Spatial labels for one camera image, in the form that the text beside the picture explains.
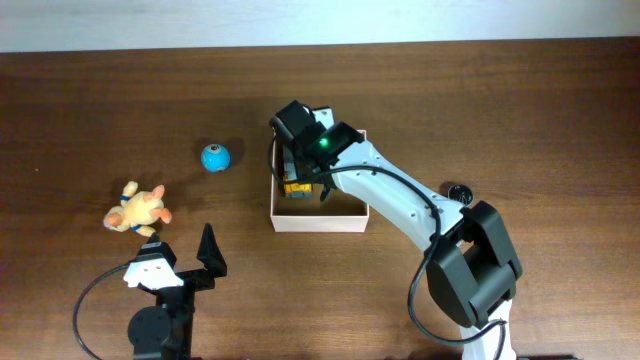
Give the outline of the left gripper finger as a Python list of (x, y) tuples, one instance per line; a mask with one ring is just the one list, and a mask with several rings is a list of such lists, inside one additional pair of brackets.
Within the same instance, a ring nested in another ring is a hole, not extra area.
[(177, 257), (168, 243), (163, 242), (157, 233), (153, 233), (146, 244), (144, 244), (136, 255), (136, 261), (150, 261), (164, 259), (173, 268)]
[(213, 277), (227, 275), (226, 261), (217, 245), (213, 227), (209, 223), (204, 225), (196, 258)]

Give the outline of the yellow grey toy truck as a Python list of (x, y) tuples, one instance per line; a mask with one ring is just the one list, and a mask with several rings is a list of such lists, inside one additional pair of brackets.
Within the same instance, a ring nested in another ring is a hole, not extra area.
[(283, 180), (286, 184), (283, 186), (286, 198), (310, 198), (313, 194), (311, 184), (300, 184), (297, 182), (297, 167), (295, 165), (293, 153), (286, 147), (282, 146), (283, 155)]

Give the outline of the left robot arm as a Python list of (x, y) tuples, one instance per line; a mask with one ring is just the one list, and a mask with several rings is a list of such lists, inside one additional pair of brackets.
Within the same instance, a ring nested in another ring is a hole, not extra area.
[(201, 268), (176, 272), (175, 253), (154, 234), (128, 265), (123, 277), (127, 285), (155, 297), (155, 304), (135, 313), (128, 325), (135, 359), (191, 357), (195, 295), (214, 289), (216, 280), (227, 275), (227, 264), (209, 223), (204, 225), (196, 258)]

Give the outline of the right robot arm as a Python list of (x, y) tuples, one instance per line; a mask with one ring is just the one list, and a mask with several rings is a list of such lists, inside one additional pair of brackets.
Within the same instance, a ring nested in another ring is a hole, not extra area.
[[(270, 120), (303, 170), (299, 184), (320, 184), (366, 203), (421, 251), (407, 309), (418, 330), (465, 359), (513, 359), (509, 315), (523, 268), (499, 212), (484, 201), (468, 206), (444, 197), (387, 161), (363, 133), (344, 122), (325, 126), (320, 112), (293, 101)], [(460, 329), (446, 339), (429, 331), (415, 310), (420, 280)]]

